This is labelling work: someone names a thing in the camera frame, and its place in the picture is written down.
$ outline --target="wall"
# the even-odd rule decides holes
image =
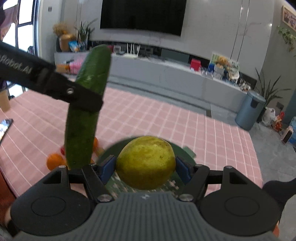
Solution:
[[[48,62],[54,63],[57,37],[52,26],[60,21],[62,0],[40,0],[37,15],[37,49],[38,56]]]
[[[291,7],[286,1],[275,0],[271,36],[262,71],[264,72],[266,81],[271,80],[271,84],[273,84],[274,81],[281,75],[281,79],[278,81],[277,87],[292,89],[291,91],[280,92],[279,96],[283,98],[273,100],[269,104],[270,107],[275,107],[276,103],[279,101],[284,105],[285,110],[296,87],[296,58],[294,57],[294,55],[296,55],[296,49],[292,52],[288,52],[289,46],[285,44],[282,36],[278,34],[278,25],[289,28],[281,21],[283,5],[296,14],[293,7]],[[290,30],[294,35],[296,35],[296,32],[292,29]]]
[[[102,0],[63,0],[61,20],[69,26],[98,18],[91,38],[160,46],[211,58],[212,52],[239,60],[243,73],[256,77],[265,58],[274,0],[187,0],[181,37],[100,29]]]
[[[292,94],[290,102],[286,108],[283,122],[288,125],[294,116],[296,116],[296,91]]]

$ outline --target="red fruit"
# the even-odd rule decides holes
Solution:
[[[65,155],[65,147],[64,147],[64,146],[61,147],[61,154],[62,154],[63,156]]]

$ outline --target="grid pattern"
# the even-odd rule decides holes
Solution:
[[[0,169],[16,196],[49,173],[46,157],[64,142],[68,104],[27,91],[0,119],[13,118],[0,147]],[[212,170],[232,165],[258,186],[262,177],[248,132],[180,107],[107,88],[96,137],[103,148],[137,135],[154,135],[196,153]],[[210,185],[208,193],[218,189]]]

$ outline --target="trash can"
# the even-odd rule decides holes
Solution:
[[[235,118],[235,122],[249,131],[262,111],[266,100],[255,91],[248,91],[247,96]]]

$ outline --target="red box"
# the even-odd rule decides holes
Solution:
[[[199,69],[200,69],[200,60],[193,58],[191,60],[190,68],[193,68],[195,71],[199,71]]]

